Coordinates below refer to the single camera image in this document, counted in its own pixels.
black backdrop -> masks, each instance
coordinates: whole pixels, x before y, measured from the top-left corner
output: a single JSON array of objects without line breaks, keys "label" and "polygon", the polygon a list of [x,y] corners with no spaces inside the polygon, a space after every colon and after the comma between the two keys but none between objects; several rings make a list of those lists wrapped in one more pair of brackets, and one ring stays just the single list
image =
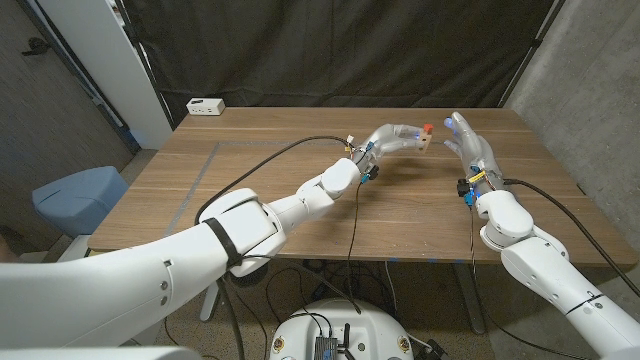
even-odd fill
[{"label": "black backdrop", "polygon": [[227,106],[495,107],[553,0],[125,0],[179,122]]}]

blue cushion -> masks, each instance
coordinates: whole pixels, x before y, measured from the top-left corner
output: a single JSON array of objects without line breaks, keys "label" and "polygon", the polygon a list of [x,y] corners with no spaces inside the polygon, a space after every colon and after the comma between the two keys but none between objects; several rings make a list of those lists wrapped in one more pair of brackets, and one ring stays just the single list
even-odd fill
[{"label": "blue cushion", "polygon": [[32,193],[40,216],[75,238],[92,234],[129,186],[113,166],[84,170]]}]

black wire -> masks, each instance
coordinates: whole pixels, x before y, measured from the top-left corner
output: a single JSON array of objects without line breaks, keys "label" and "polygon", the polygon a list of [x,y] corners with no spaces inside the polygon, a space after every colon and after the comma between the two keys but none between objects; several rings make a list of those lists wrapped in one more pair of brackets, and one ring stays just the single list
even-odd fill
[{"label": "black wire", "polygon": [[[340,270],[346,268],[347,264],[346,262],[342,262],[342,264],[340,264],[340,266],[335,269],[334,271],[331,271],[329,269],[326,269],[325,271],[329,274],[329,276],[327,277],[329,281],[333,281],[333,278],[335,278],[336,276],[338,277],[347,277],[347,275],[343,275],[340,274]],[[358,275],[359,277],[369,277],[373,280],[375,280],[375,282],[379,285],[380,287],[380,295],[382,296],[382,304],[379,305],[380,308],[387,308],[387,312],[389,314],[394,314],[396,317],[398,316],[396,309],[393,306],[393,296],[391,295],[391,290],[389,290],[389,287],[387,286],[387,284],[384,283],[384,281],[382,281],[380,279],[379,276],[377,276],[376,274],[373,273],[373,271],[366,265],[363,265],[362,268],[364,268],[367,273],[363,273]],[[374,301],[371,301],[367,298],[362,297],[361,295],[358,295],[360,298],[366,300],[367,302],[370,303],[376,303]]]},{"label": "black wire", "polygon": [[242,297],[240,296],[240,294],[238,294],[238,291],[236,289],[234,289],[233,286],[231,286],[230,288],[233,291],[233,293],[235,294],[235,296],[238,298],[238,300],[240,300],[242,305],[244,305],[244,307],[246,307],[247,310],[249,310],[251,315],[253,315],[253,317],[256,319],[256,321],[260,325],[260,329],[262,329],[262,334],[264,335],[264,358],[263,359],[266,360],[267,359],[267,354],[269,353],[269,337],[267,336],[267,331],[264,329],[264,325],[262,324],[262,321],[260,321],[260,318],[258,318],[258,315],[256,315],[256,313],[253,311],[253,309],[251,309],[249,307],[249,305],[247,305],[247,303],[244,302],[244,300],[242,300]]},{"label": "black wire", "polygon": [[[273,155],[269,156],[268,158],[262,160],[258,165],[254,166],[251,170],[247,171],[246,173],[244,173],[242,176],[240,176],[239,178],[237,178],[236,180],[232,181],[229,185],[225,186],[222,190],[220,190],[218,193],[216,193],[213,197],[211,197],[209,200],[207,200],[207,202],[205,202],[200,209],[198,209],[198,213],[196,214],[196,217],[194,219],[194,225],[198,225],[200,223],[200,216],[202,215],[202,212],[204,212],[204,210],[211,205],[214,201],[216,201],[218,198],[220,198],[222,195],[224,195],[227,191],[229,191],[231,188],[233,188],[234,186],[236,186],[238,183],[240,183],[242,180],[246,179],[249,175],[253,174],[256,170],[260,169],[262,166],[264,166],[266,163],[268,163],[269,161],[273,160],[274,158],[276,158],[277,156],[281,155],[282,153],[286,152],[287,150],[290,150],[291,148],[300,145],[304,142],[307,141],[311,141],[311,140],[320,140],[320,139],[327,139],[327,140],[337,140],[340,141],[341,143],[343,143],[345,146],[351,148],[351,145],[347,142],[347,140],[339,138],[337,136],[325,136],[325,135],[321,135],[321,136],[310,136],[301,140],[298,140],[288,146],[285,146],[284,148],[282,148],[281,150],[276,151]],[[231,320],[231,325],[233,327],[233,332],[236,338],[236,345],[238,347],[238,353],[240,354],[240,360],[244,360],[244,347],[242,344],[242,334],[240,333],[240,327],[238,325],[238,320],[236,319],[235,313],[233,312],[233,306],[231,305],[231,302],[229,301],[229,296],[226,293],[226,289],[224,286],[224,283],[218,279],[216,281],[218,283],[218,288],[220,289],[220,295],[223,301],[225,301],[228,304],[228,309],[229,309],[229,315],[230,315],[230,320]],[[358,311],[358,313],[360,313],[360,309],[355,305],[355,303],[353,303],[354,306],[356,307],[356,310]]]},{"label": "black wire", "polygon": [[353,235],[351,235],[351,245],[349,246],[349,254],[347,255],[347,273],[349,277],[347,278],[349,284],[349,296],[351,296],[351,301],[353,302],[353,290],[351,289],[351,250],[353,249],[353,243],[356,240],[356,227],[358,225],[358,194],[360,193],[360,186],[362,186],[362,181],[358,184],[358,188],[356,189],[356,218],[353,221]]},{"label": "black wire", "polygon": [[331,326],[331,322],[329,322],[329,319],[327,319],[327,318],[326,318],[324,315],[322,315],[322,314],[318,314],[318,313],[310,313],[310,312],[301,313],[301,314],[294,314],[294,315],[289,316],[289,317],[287,318],[287,320],[289,320],[289,319],[293,319],[293,318],[297,318],[297,317],[300,317],[300,316],[307,316],[307,315],[309,315],[309,316],[311,316],[311,317],[318,316],[318,317],[323,318],[323,319],[324,319],[324,321],[326,321],[326,322],[327,322],[327,324],[329,325],[329,337],[332,337],[332,336],[333,336],[333,327]]},{"label": "black wire", "polygon": [[340,289],[338,289],[337,287],[335,287],[333,284],[331,284],[330,282],[328,282],[325,278],[323,278],[322,276],[314,273],[313,271],[307,269],[306,267],[295,263],[289,259],[284,259],[284,258],[279,258],[273,255],[245,255],[242,257],[243,259],[271,259],[271,260],[277,260],[277,261],[282,261],[282,262],[286,262],[287,264],[289,264],[292,267],[295,267],[298,270],[302,270],[304,272],[306,272],[307,274],[313,276],[316,280],[321,281],[323,284],[327,285],[331,290],[335,291],[338,295],[342,296],[344,299],[348,300],[351,305],[353,306],[353,308],[356,310],[356,312],[358,313],[358,315],[362,314],[362,310],[360,309],[360,307],[358,306],[358,304],[355,303],[355,301],[353,301],[353,299],[349,298],[345,293],[343,293],[342,291],[340,291]]},{"label": "black wire", "polygon": [[624,272],[622,272],[622,270],[613,261],[613,259],[609,256],[609,254],[607,254],[607,252],[602,248],[602,246],[600,246],[598,241],[596,241],[596,239],[594,239],[593,236],[591,236],[589,231],[584,227],[584,225],[582,225],[580,220],[578,220],[578,218],[575,215],[573,215],[573,213],[571,211],[569,211],[569,209],[567,209],[564,205],[562,205],[558,200],[554,199],[551,195],[549,195],[546,192],[544,192],[542,189],[536,187],[535,185],[529,184],[526,181],[522,181],[522,180],[518,180],[518,179],[504,179],[504,184],[505,185],[514,185],[514,184],[515,185],[524,185],[524,186],[528,187],[529,189],[537,192],[538,194],[544,196],[547,200],[551,201],[555,206],[560,208],[560,210],[562,210],[562,212],[564,212],[576,224],[576,226],[578,226],[578,229],[580,229],[580,231],[582,231],[582,233],[587,238],[587,240],[589,240],[591,245],[593,245],[593,247],[595,247],[596,250],[598,250],[600,255],[602,255],[602,257],[607,261],[609,266],[611,266],[611,268],[620,276],[620,278],[622,278],[622,280],[627,284],[627,286],[629,286],[629,288],[638,297],[640,297],[640,289],[638,289],[638,287],[627,277],[627,275]]},{"label": "black wire", "polygon": [[[171,340],[172,343],[174,343],[176,346],[183,346],[178,344],[178,342],[173,338],[173,336],[171,336],[171,334],[169,334],[169,328],[167,328],[167,319],[169,317],[167,316],[166,318],[164,318],[164,333],[167,334],[167,337],[169,338],[169,340]],[[219,357],[215,356],[215,355],[200,355],[202,357],[206,357],[206,358],[212,358],[212,359],[216,359],[216,360],[220,360]]]},{"label": "black wire", "polygon": [[229,320],[231,321],[233,335],[236,338],[236,347],[238,348],[238,358],[240,360],[244,360],[245,356],[242,333],[240,332],[240,325],[238,324],[236,313],[233,310],[233,305],[231,305],[231,299],[229,298],[229,294],[227,293],[227,287],[222,278],[216,280],[216,284],[218,285],[218,290],[220,291],[220,300],[222,300],[222,302],[226,305],[227,310],[229,311]]},{"label": "black wire", "polygon": [[475,256],[475,252],[473,251],[473,210],[472,210],[471,206],[469,207],[469,213],[471,214],[471,232],[470,232],[469,237],[470,237],[470,241],[471,241],[471,264],[473,266],[473,278],[472,278],[473,281],[472,282],[473,282],[473,288],[476,291],[476,295],[478,296],[478,303],[480,304],[480,309],[482,310],[482,313],[484,315],[486,315],[487,318],[491,321],[491,323],[493,323],[493,325],[495,327],[500,329],[500,331],[502,331],[503,333],[509,335],[510,337],[520,341],[523,344],[529,345],[531,347],[534,347],[534,348],[542,350],[542,351],[546,351],[546,352],[549,352],[549,353],[552,353],[552,354],[556,354],[556,355],[560,355],[560,356],[565,356],[565,357],[572,358],[572,359],[590,360],[589,358],[585,358],[585,357],[582,357],[582,356],[565,353],[565,352],[558,351],[558,350],[549,349],[549,348],[546,348],[544,346],[540,346],[540,345],[534,344],[532,342],[529,342],[527,340],[524,340],[524,339],[512,334],[511,332],[507,331],[505,328],[500,326],[493,319],[493,317],[491,317],[491,315],[489,314],[489,311],[487,310],[487,308],[484,306],[484,303],[482,302],[482,297],[480,296],[480,291],[478,290],[478,278],[476,276],[476,256]]},{"label": "black wire", "polygon": [[[302,274],[300,273],[300,270],[298,269],[294,269],[294,268],[286,268],[286,269],[282,269],[278,272],[276,272],[275,274],[273,274],[271,276],[271,278],[269,279],[269,281],[267,281],[267,286],[265,288],[265,295],[267,298],[267,303],[269,304],[269,309],[271,310],[271,313],[273,314],[273,316],[276,318],[276,320],[278,321],[278,325],[282,324],[282,321],[280,321],[280,318],[278,317],[278,314],[276,314],[276,311],[273,308],[273,305],[271,304],[271,298],[269,297],[269,285],[271,285],[271,281],[273,281],[273,279],[278,275],[281,274],[285,271],[295,271],[298,274],[298,284],[299,289],[300,289],[300,298],[302,298],[302,310],[304,310],[305,313],[309,313],[309,311],[306,308],[307,305],[307,300],[304,298],[304,294],[302,293]],[[318,322],[318,319],[316,319],[314,316],[311,316],[313,318],[313,320],[316,322],[316,324],[318,325],[318,329],[320,329],[320,336],[324,337],[323,332],[322,332],[322,326],[320,326],[320,323]]]},{"label": "black wire", "polygon": [[204,211],[204,209],[206,209],[209,205],[211,205],[214,201],[216,201],[220,196],[224,195],[227,191],[231,190],[232,187],[238,185],[238,183],[244,179],[246,179],[249,175],[253,174],[256,170],[260,169],[262,166],[264,166],[266,163],[268,163],[269,161],[273,160],[274,158],[276,158],[277,156],[281,155],[282,153],[286,152],[287,150],[290,150],[291,148],[300,145],[304,142],[307,141],[311,141],[311,140],[337,140],[340,141],[341,143],[344,144],[344,146],[346,147],[351,147],[351,145],[347,142],[347,140],[343,139],[343,138],[339,138],[337,136],[330,136],[330,135],[320,135],[320,136],[310,136],[301,140],[298,140],[294,143],[292,143],[291,145],[288,145],[284,148],[282,148],[281,150],[276,151],[273,155],[269,156],[268,158],[262,160],[258,165],[254,166],[251,170],[247,171],[246,173],[244,173],[242,176],[240,176],[239,178],[237,178],[236,180],[232,181],[229,185],[225,186],[224,189],[218,191],[217,194],[213,195],[213,197],[209,200],[207,200],[207,202],[205,202],[200,209],[198,210],[198,213],[196,214],[196,218],[194,221],[194,225],[198,225],[200,223],[200,215],[202,215],[202,212]]}]

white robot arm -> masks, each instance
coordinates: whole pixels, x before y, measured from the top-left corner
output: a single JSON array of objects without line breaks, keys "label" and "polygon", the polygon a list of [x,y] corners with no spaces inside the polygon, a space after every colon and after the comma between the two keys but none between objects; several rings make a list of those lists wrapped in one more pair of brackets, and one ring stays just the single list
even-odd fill
[{"label": "white robot arm", "polygon": [[445,125],[454,131],[454,141],[446,145],[462,159],[478,215],[488,220],[482,241],[500,252],[509,274],[561,311],[600,356],[640,349],[640,324],[591,284],[569,262],[564,245],[536,227],[513,194],[503,190],[486,140],[457,112]]},{"label": "white robot arm", "polygon": [[426,148],[430,135],[422,132],[385,125],[296,195],[263,204],[252,190],[233,191],[207,207],[200,224],[146,245],[63,263],[0,264],[0,349],[124,343],[228,270],[244,276],[261,266],[267,259],[242,257],[275,255],[288,232],[371,176],[384,152]]}]

electrical outlet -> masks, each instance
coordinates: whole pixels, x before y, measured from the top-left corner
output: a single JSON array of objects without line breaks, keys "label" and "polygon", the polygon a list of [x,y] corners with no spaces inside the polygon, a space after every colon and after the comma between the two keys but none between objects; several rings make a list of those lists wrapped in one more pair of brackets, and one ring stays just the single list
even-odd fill
[{"label": "electrical outlet", "polygon": [[222,99],[193,98],[187,104],[191,115],[220,115],[224,107]]}]

